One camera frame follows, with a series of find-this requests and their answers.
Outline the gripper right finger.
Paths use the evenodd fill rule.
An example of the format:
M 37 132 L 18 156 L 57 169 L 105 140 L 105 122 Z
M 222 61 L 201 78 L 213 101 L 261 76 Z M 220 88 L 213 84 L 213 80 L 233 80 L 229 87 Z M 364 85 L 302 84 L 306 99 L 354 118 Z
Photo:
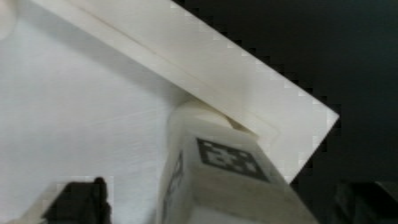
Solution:
M 398 182 L 343 182 L 331 224 L 398 224 Z

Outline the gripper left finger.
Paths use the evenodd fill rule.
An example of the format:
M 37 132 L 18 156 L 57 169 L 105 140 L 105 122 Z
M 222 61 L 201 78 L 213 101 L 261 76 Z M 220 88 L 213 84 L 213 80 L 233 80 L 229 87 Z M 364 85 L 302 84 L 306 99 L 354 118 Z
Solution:
M 69 182 L 52 186 L 25 213 L 23 224 L 112 224 L 107 182 Z

